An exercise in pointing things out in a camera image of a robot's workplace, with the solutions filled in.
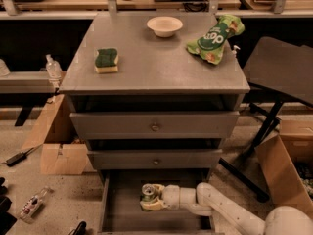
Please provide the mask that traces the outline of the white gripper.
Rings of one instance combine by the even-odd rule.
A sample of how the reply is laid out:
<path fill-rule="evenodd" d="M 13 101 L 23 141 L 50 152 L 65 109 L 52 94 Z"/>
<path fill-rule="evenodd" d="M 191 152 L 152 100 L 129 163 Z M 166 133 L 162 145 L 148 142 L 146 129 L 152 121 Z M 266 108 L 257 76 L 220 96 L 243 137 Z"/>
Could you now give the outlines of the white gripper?
<path fill-rule="evenodd" d="M 180 187 L 177 185 L 164 186 L 153 184 L 153 195 L 161 196 L 161 200 L 153 202 L 141 201 L 140 205 L 145 211 L 160 211 L 162 209 L 178 210 L 180 202 Z"/>

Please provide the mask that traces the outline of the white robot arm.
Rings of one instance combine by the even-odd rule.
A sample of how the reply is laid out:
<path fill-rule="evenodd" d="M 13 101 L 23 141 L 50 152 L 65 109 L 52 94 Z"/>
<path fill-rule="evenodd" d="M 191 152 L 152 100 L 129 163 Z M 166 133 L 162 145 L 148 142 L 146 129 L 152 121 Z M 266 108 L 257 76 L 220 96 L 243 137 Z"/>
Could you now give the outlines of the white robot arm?
<path fill-rule="evenodd" d="M 297 208 L 274 208 L 262 220 L 206 182 L 196 188 L 145 184 L 140 205 L 145 211 L 185 209 L 201 216 L 217 211 L 242 235 L 313 235 L 313 220 Z"/>

